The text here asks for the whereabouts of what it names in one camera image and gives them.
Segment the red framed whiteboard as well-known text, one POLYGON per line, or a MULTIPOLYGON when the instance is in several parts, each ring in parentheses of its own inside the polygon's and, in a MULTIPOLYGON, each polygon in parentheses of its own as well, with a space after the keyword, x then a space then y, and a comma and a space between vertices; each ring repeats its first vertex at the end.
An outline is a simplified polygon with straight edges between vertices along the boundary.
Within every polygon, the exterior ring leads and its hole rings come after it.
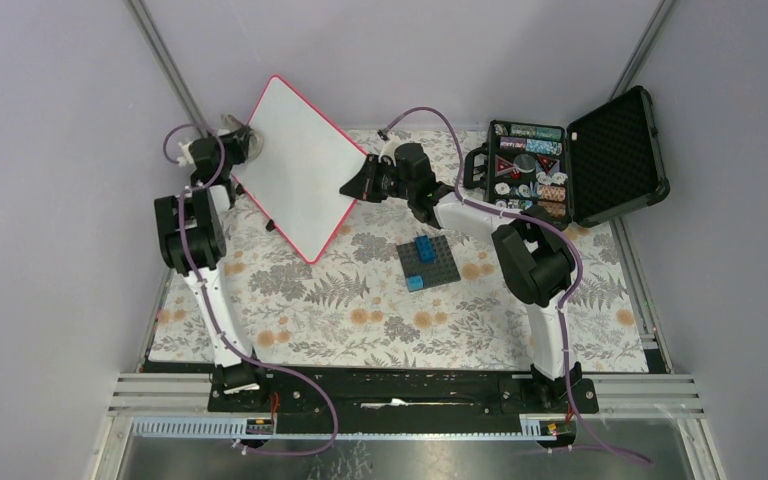
POLYGON ((254 204, 307 263, 316 263, 355 200, 339 193, 366 151, 281 76, 270 77, 248 120, 259 155, 234 168, 254 204))

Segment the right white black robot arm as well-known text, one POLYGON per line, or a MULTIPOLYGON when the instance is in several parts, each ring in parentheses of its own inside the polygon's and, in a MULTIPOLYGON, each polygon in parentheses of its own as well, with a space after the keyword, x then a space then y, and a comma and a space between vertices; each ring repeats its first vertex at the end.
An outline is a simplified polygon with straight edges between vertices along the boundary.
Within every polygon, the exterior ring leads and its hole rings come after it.
POLYGON ((436 178, 418 143, 389 143, 367 155, 339 192, 367 203, 401 199, 419 222, 491 244, 507 289, 527 308, 535 339, 535 402, 549 412, 566 405, 579 414, 573 388, 582 372, 573 358, 564 304, 581 280, 581 259, 544 209, 517 211, 469 198, 436 178))

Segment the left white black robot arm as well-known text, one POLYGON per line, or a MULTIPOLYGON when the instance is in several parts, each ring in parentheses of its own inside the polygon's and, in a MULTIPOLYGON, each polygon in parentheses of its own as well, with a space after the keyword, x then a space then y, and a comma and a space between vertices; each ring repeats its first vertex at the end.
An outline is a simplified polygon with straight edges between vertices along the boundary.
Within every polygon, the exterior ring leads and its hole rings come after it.
POLYGON ((269 401, 270 385, 250 340, 236 331, 222 261, 227 244, 221 215, 244 193, 232 169, 259 154, 262 141, 248 125, 218 130, 181 146, 174 162, 191 165, 190 183, 153 201, 159 251, 196 299, 213 348, 212 395, 248 411, 269 401))

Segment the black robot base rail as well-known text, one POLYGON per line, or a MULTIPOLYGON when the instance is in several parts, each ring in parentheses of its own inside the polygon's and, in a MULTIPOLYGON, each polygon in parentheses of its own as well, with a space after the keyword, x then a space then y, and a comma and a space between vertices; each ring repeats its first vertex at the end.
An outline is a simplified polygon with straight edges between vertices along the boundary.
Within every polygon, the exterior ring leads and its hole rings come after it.
POLYGON ((574 367, 572 387, 530 371, 241 366, 213 372, 211 413, 257 415, 280 434, 514 434, 520 419, 599 410, 574 367))

